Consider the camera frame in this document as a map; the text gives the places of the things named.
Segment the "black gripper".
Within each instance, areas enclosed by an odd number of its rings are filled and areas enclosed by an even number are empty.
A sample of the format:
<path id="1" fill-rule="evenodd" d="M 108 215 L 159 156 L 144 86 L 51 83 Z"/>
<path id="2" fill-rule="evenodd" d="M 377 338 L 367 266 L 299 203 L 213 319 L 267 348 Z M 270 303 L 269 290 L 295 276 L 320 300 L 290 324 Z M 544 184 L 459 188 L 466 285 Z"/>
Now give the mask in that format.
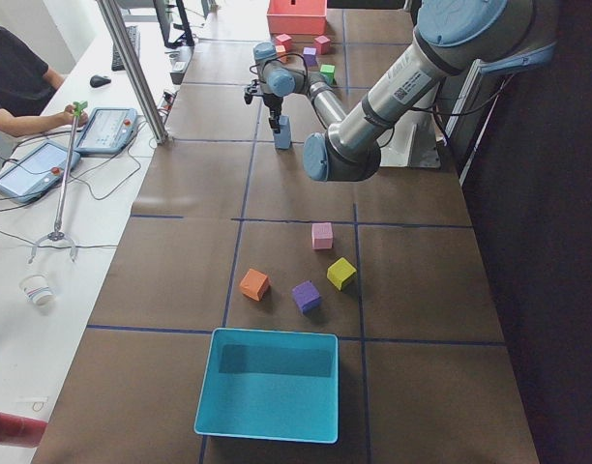
<path id="1" fill-rule="evenodd" d="M 262 96 L 264 104 L 269 108 L 269 125 L 273 133 L 281 132 L 281 110 L 283 97 L 272 93 L 264 93 Z"/>

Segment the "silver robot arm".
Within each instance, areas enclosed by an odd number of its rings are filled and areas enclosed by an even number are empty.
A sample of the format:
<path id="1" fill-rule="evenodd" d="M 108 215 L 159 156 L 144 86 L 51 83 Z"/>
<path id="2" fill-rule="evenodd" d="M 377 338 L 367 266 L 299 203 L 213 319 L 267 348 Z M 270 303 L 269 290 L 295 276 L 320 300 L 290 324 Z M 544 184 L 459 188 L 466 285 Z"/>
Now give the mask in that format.
<path id="1" fill-rule="evenodd" d="M 364 181 L 380 166 L 378 138 L 440 80 L 476 60 L 484 62 L 486 73 L 521 73 L 547 63 L 559 12 L 557 1 L 424 1 L 412 44 L 350 111 L 321 72 L 292 70 L 271 43 L 259 43 L 253 50 L 256 78 L 245 88 L 244 101 L 262 98 L 277 131 L 284 97 L 306 96 L 325 128 L 306 139 L 308 176 L 320 182 Z"/>

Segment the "person's hand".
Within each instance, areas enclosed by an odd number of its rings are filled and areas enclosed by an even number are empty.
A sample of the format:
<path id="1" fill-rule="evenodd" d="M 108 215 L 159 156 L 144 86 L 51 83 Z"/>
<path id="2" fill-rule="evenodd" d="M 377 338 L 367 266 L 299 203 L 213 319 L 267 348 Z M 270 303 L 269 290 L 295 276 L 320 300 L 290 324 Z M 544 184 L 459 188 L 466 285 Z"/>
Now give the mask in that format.
<path id="1" fill-rule="evenodd" d="M 64 125 L 72 126 L 74 124 L 75 111 L 73 106 L 67 106 L 62 112 Z M 77 117 L 77 125 L 83 127 L 87 124 L 89 115 L 86 111 L 82 111 Z"/>

